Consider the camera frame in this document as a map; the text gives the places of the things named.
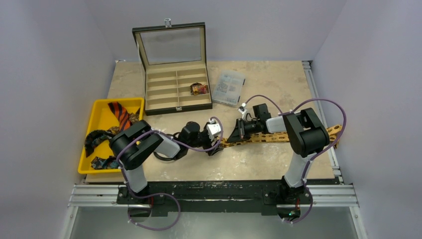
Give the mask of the cream insect print tie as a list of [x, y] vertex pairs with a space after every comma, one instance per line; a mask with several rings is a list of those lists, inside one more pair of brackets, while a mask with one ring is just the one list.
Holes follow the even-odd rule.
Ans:
[[[342, 130], [342, 125], [337, 124], [332, 127], [326, 129], [329, 135], [330, 142], [334, 142], [337, 139], [340, 131]], [[233, 147], [237, 145], [245, 145], [245, 144], [254, 144], [254, 143], [285, 143], [290, 142], [288, 138], [288, 134], [286, 131], [278, 132], [278, 133], [255, 133], [251, 136], [250, 139], [245, 141], [236, 142], [236, 143], [227, 143], [227, 138], [223, 138], [221, 140], [220, 145], [224, 148]]]

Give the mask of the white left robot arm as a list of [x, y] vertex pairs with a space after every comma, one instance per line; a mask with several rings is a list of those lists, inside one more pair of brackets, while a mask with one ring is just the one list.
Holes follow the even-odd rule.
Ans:
[[125, 184], [130, 188], [130, 199], [141, 204], [148, 199], [143, 163], [151, 154], [178, 160], [186, 156], [189, 150], [194, 150], [212, 156], [222, 150], [222, 135], [223, 127], [216, 117], [210, 118], [204, 127], [190, 121], [175, 135], [153, 129], [145, 120], [141, 120], [114, 136], [109, 147], [122, 169]]

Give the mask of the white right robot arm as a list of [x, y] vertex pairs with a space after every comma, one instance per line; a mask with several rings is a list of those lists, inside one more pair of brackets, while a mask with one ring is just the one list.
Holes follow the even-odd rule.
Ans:
[[253, 106], [254, 117], [250, 120], [244, 106], [239, 111], [243, 116], [236, 120], [233, 132], [226, 139], [227, 143], [252, 142], [253, 134], [259, 134], [260, 142], [271, 142], [277, 133], [287, 134], [294, 153], [276, 196], [287, 203], [294, 201], [305, 191], [312, 157], [329, 145], [327, 130], [312, 108], [272, 117], [267, 105], [260, 104]]

